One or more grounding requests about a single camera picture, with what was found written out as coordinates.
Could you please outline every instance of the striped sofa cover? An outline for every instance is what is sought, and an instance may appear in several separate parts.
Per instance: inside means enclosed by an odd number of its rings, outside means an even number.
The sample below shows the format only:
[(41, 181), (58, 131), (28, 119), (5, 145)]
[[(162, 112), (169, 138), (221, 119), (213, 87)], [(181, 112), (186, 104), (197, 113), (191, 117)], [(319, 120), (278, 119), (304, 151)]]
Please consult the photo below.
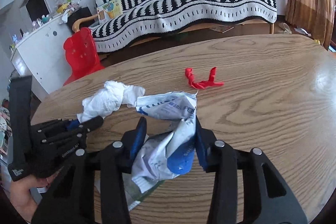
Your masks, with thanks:
[[(96, 0), (101, 5), (110, 0)], [(91, 30), (98, 52), (112, 52), (145, 37), (163, 36), (198, 23), (274, 23), (275, 0), (121, 0), (123, 14)]]

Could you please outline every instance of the floor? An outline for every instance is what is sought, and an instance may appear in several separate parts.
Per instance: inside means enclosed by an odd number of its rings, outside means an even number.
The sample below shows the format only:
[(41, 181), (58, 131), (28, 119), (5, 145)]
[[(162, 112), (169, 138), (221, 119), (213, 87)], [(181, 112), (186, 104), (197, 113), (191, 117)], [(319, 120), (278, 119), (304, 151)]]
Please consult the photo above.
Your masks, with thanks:
[[(274, 25), (274, 33), (281, 31), (279, 27), (281, 21), (277, 21)], [(108, 67), (122, 61), (138, 57), (151, 52), (156, 52), (164, 50), (170, 47), (176, 47), (179, 45), (194, 43), (198, 41), (205, 41), (210, 39), (222, 38), (222, 37), (236, 37), (240, 35), (251, 35), (251, 34), (268, 34), (269, 25), (267, 23), (257, 23), (257, 24), (245, 24), (245, 25), (234, 25), (234, 28), (225, 32), (219, 33), (212, 31), (210, 29), (196, 30), (186, 33), (180, 33), (171, 35), (169, 37), (163, 37), (143, 44), (135, 45), (133, 47), (125, 47), (116, 52), (112, 52), (107, 58), (101, 61), (104, 67)]]

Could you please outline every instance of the silver screw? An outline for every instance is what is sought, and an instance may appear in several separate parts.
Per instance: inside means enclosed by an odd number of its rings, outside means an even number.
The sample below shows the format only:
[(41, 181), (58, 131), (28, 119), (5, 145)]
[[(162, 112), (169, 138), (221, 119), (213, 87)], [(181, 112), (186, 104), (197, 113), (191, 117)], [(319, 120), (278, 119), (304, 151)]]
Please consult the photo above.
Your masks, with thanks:
[(121, 148), (123, 146), (123, 143), (121, 141), (116, 141), (112, 145), (114, 148)]
[(85, 154), (84, 149), (78, 149), (76, 150), (76, 156), (83, 156)]
[(215, 141), (215, 146), (217, 147), (224, 147), (225, 143), (222, 140)]
[(262, 150), (260, 148), (257, 148), (257, 147), (253, 148), (252, 151), (256, 155), (261, 155), (263, 153)]

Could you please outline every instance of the red chair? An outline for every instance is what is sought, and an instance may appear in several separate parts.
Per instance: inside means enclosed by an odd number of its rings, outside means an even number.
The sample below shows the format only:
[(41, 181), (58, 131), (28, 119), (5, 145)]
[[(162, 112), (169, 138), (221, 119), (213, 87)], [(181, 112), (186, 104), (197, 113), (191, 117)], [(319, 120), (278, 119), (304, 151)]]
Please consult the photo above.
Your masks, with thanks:
[(104, 69), (100, 64), (96, 45), (89, 28), (81, 28), (79, 32), (65, 40), (63, 48), (65, 49), (65, 58), (72, 68), (72, 74), (63, 86), (85, 75)]

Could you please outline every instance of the table top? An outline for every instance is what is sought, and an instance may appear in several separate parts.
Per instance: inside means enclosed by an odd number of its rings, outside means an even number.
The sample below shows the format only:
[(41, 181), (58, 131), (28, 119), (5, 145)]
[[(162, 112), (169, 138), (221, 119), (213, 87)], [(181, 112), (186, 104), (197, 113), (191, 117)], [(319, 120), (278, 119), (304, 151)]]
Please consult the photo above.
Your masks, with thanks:
[[(33, 124), (75, 118), (81, 101), (107, 80), (141, 85), (146, 95), (169, 91), (196, 92), (184, 69), (205, 80), (217, 67), (222, 87), (199, 90), (197, 116), (202, 127), (233, 148), (260, 147), (273, 162), (311, 221), (336, 186), (336, 59), (302, 35), (250, 35), (182, 45), (134, 58), (79, 79), (50, 94)], [(103, 126), (88, 135), (88, 150), (101, 150), (134, 129), (140, 114), (121, 106)], [(167, 122), (147, 118), (148, 134)], [(130, 212), (133, 223), (206, 223), (214, 174), (192, 170), (167, 180)], [(238, 220), (243, 213), (243, 181), (239, 173)], [(96, 221), (100, 198), (95, 190)]]

